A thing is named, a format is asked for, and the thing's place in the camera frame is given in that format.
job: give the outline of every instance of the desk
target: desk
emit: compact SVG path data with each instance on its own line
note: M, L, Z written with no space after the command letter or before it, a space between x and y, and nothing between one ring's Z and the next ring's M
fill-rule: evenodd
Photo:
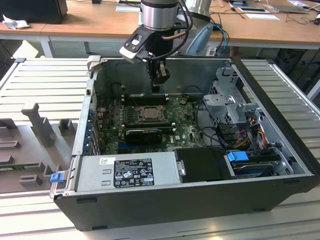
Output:
M286 0L269 0L269 3L290 4ZM217 1L212 1L210 10L222 13L230 9L217 7ZM62 24L32 23L31 28L11 30L4 25L0 27L0 39L38 40L41 42L45 56L54 56L51 41L74 42L117 42L125 40L138 27L138 13L117 12L116 3L102 2L92 4L91 1L67 1L68 14ZM242 19L238 14L221 14L223 28L229 33L229 46L287 49L318 49L320 47L320 27L309 23L298 24L286 22L286 13L276 14L280 20L249 19L245 14ZM300 20L301 17L312 18L316 13L290 14L290 17ZM218 16L212 15L219 22ZM221 33L214 32L210 37L212 45L221 41Z

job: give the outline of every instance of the blue plastic clip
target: blue plastic clip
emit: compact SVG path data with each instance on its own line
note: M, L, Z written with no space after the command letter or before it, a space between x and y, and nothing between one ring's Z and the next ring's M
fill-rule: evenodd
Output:
M53 173L50 177L51 183L63 183L64 182L64 173Z
M248 155L245 151L232 151L227 154L227 157L230 162L238 162L238 161L248 161Z

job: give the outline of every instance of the red wire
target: red wire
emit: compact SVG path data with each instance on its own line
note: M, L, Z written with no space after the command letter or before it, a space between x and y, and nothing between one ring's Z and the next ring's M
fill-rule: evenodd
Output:
M245 133L245 132L246 132L245 130L242 130L241 132L239 132L239 134L238 134L238 140L236 141L237 143L239 142L240 135L241 135L242 133Z

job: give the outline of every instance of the power supply label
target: power supply label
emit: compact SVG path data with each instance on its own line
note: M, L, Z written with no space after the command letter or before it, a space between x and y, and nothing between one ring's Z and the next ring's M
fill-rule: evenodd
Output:
M151 158L114 161L115 188L155 185Z

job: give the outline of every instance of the white sticker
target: white sticker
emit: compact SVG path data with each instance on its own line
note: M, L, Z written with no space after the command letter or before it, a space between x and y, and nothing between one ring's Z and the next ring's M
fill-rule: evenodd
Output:
M114 164L116 158L115 157L101 157L100 158L100 165L105 165L105 164Z

